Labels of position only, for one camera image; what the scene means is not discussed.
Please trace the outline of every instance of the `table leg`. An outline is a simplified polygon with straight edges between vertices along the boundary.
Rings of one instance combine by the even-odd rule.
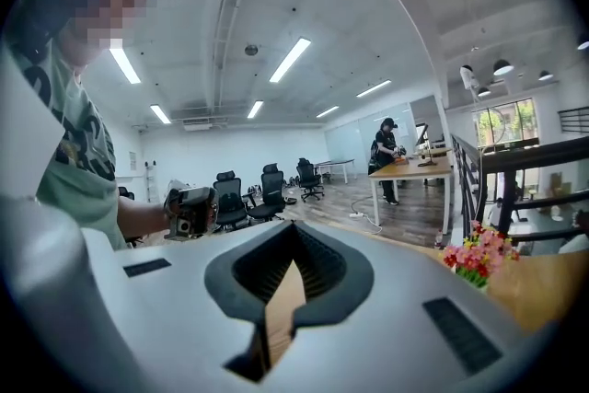
[[[376,195],[376,180],[370,179],[370,186],[372,187],[372,201],[375,204],[375,225],[380,225],[378,218],[378,196]]]
[[[444,226],[442,233],[448,233],[448,219],[450,218],[450,176],[444,177]]]

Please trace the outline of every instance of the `tree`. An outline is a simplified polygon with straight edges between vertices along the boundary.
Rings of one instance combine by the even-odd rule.
[[[537,137],[536,113],[534,112],[534,102],[525,100],[517,102],[519,113],[515,115],[512,126],[522,128],[522,137],[524,139]]]
[[[496,113],[481,110],[477,115],[477,129],[479,131],[479,146],[493,144],[493,130],[501,129],[502,123]]]

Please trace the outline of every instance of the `ceiling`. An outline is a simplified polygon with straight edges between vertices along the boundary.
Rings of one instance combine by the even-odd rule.
[[[516,66],[511,74],[524,74],[526,88],[537,85],[541,69],[558,73],[574,61],[580,21],[567,0],[427,4],[445,55],[450,107],[471,99],[463,94],[462,64],[486,84],[504,58]],[[269,83],[301,37],[311,46],[281,82]],[[373,96],[356,95],[385,79],[391,84],[382,93],[416,84],[424,96],[434,90],[429,56],[399,0],[156,0],[123,44],[142,84],[129,84],[108,53],[88,67],[83,83],[101,110],[142,128],[160,126],[149,109],[154,103],[185,124],[320,126],[365,105]],[[244,52],[250,44],[255,56]],[[248,120],[255,100],[264,105]]]
[[[515,69],[508,79],[519,88],[538,87],[540,71],[555,74],[579,60],[576,40],[583,22],[570,0],[427,0],[445,53],[450,107],[472,101],[459,75],[469,64],[482,85],[495,77],[503,58]],[[506,95],[493,87],[493,96]]]

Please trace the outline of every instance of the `black office chair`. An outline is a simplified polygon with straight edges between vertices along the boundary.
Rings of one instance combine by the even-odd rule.
[[[277,215],[284,210],[286,203],[283,198],[284,174],[276,164],[264,166],[261,175],[261,196],[263,204],[249,208],[248,214],[256,220],[271,221],[272,218],[283,219]]]
[[[219,210],[217,224],[222,228],[231,225],[237,229],[236,223],[248,218],[246,205],[241,197],[241,179],[233,170],[217,174],[217,182],[213,187],[219,193]]]
[[[300,176],[300,180],[298,182],[299,187],[304,189],[303,194],[301,195],[301,200],[306,202],[306,199],[313,196],[318,200],[321,200],[318,195],[323,196],[323,191],[318,190],[319,188],[323,188],[321,185],[321,177],[315,175],[315,166],[311,164],[308,160],[301,157],[298,160],[298,166],[296,166],[296,171]]]
[[[126,187],[119,187],[119,195],[130,200],[135,200],[135,194],[132,191],[127,191]]]

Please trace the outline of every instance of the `office chair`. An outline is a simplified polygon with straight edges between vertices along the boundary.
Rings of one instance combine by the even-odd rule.
[[[311,196],[321,200],[318,195],[323,196],[323,191],[319,191],[318,189],[322,189],[323,186],[321,185],[321,177],[315,175],[315,166],[301,157],[298,160],[296,171],[300,176],[298,185],[304,189],[303,194],[301,195],[301,200],[306,202],[306,199]]]
[[[217,174],[213,187],[219,193],[217,224],[221,227],[231,225],[233,229],[237,229],[236,223],[248,218],[241,196],[241,179],[236,177],[233,170],[221,172]]]
[[[119,195],[130,200],[135,200],[135,194],[132,191],[127,191],[126,187],[119,187]]]
[[[271,221],[272,218],[283,219],[277,215],[286,203],[283,198],[284,174],[278,170],[276,164],[264,166],[261,175],[261,196],[263,204],[248,209],[248,214],[256,220]]]

